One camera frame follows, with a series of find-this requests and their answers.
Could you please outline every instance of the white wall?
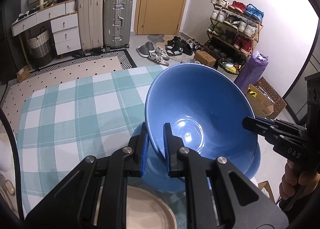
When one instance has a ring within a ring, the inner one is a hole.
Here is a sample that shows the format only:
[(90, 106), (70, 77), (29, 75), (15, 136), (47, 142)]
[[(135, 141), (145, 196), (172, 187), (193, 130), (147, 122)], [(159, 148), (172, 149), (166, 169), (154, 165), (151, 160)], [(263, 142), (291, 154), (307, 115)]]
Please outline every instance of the white wall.
[[(315, 38), (318, 17), (308, 0), (237, 0), (264, 12), (257, 49), (269, 56), (263, 76), (283, 96), (304, 64)], [(204, 43), (208, 37), (212, 4), (190, 0), (181, 31)]]

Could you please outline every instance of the packaging box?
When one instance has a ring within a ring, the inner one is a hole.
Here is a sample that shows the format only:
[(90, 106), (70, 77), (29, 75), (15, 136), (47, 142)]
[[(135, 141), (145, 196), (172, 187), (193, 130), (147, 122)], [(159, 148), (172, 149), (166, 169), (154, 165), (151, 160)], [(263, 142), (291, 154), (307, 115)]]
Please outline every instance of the packaging box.
[(249, 85), (249, 89), (257, 93), (256, 97), (254, 97), (250, 93), (247, 93), (245, 95), (245, 97), (251, 105), (254, 115), (261, 118), (265, 118), (271, 113), (273, 113), (272, 102), (252, 84)]
[(17, 72), (17, 78), (20, 83), (22, 83), (30, 75), (28, 67), (23, 67), (19, 72)]
[(265, 189), (267, 190), (267, 192), (269, 193), (269, 199), (270, 199), (272, 202), (276, 203), (268, 180), (259, 183), (259, 184), (258, 184), (258, 188), (259, 188), (259, 190), (262, 190), (262, 188), (265, 188)]
[(216, 63), (216, 59), (205, 51), (197, 51), (193, 59), (199, 61), (202, 65), (206, 65), (211, 68), (213, 68)]
[(275, 102), (273, 105), (273, 113), (271, 113), (267, 119), (275, 119), (282, 110), (287, 106), (284, 99), (276, 92), (275, 89), (264, 79), (261, 77), (259, 81), (255, 84), (255, 86), (261, 86), (264, 90), (269, 94), (270, 98)]

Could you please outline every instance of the suitcase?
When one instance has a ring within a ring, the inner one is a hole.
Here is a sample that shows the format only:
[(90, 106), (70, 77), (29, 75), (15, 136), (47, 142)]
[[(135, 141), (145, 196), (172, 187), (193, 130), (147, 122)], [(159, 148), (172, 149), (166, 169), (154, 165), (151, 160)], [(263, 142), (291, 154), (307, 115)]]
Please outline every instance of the suitcase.
[(133, 0), (103, 0), (103, 40), (106, 50), (129, 48)]
[(78, 0), (78, 23), (82, 50), (103, 47), (103, 0)]

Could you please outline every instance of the suitcase handle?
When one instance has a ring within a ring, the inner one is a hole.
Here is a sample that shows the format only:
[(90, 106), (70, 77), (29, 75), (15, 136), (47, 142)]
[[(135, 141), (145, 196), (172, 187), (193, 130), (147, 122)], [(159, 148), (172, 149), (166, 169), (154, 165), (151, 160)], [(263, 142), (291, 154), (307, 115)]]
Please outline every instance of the suitcase handle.
[(120, 28), (123, 28), (123, 22), (124, 22), (124, 18), (123, 17), (119, 17), (119, 19), (121, 20), (121, 26), (120, 27), (118, 27), (118, 29), (120, 29)]

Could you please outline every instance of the red sneaker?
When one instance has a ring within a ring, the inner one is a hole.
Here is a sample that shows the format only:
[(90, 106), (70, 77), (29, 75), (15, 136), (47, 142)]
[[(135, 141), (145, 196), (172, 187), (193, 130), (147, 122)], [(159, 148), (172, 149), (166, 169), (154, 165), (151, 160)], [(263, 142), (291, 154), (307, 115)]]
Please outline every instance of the red sneaker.
[(242, 44), (243, 44), (243, 37), (242, 36), (237, 36), (236, 41), (233, 44), (233, 46), (240, 50)]
[(243, 13), (244, 11), (246, 11), (245, 4), (243, 4), (241, 2), (237, 2), (237, 1), (233, 1), (232, 5), (229, 5), (228, 8), (234, 9), (240, 13)]
[(244, 37), (242, 38), (242, 40), (243, 40), (243, 45), (240, 51), (245, 54), (248, 54), (252, 49), (252, 40)]

